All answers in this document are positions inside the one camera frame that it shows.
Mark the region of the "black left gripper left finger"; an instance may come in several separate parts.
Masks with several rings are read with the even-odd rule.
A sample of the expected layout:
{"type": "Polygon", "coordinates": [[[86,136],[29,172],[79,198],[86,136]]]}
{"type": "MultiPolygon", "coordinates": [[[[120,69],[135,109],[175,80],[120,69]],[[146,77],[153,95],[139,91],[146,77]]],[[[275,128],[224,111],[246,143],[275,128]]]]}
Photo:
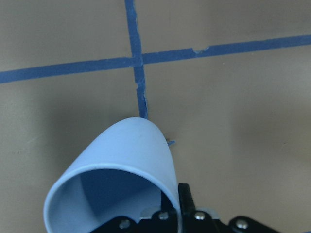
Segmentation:
{"type": "Polygon", "coordinates": [[[177,211],[161,192],[160,208],[147,211],[138,222],[128,216],[118,216],[92,230],[93,233],[176,233],[177,211]]]}

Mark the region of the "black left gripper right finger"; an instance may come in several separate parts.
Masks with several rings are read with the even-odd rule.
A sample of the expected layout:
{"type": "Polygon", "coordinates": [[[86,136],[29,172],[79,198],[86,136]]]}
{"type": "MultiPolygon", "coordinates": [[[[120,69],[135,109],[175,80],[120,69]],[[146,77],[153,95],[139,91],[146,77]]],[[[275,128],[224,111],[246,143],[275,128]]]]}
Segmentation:
{"type": "Polygon", "coordinates": [[[237,216],[224,224],[218,217],[195,207],[190,186],[178,185],[183,233],[277,233],[278,231],[252,218],[237,216]]]}

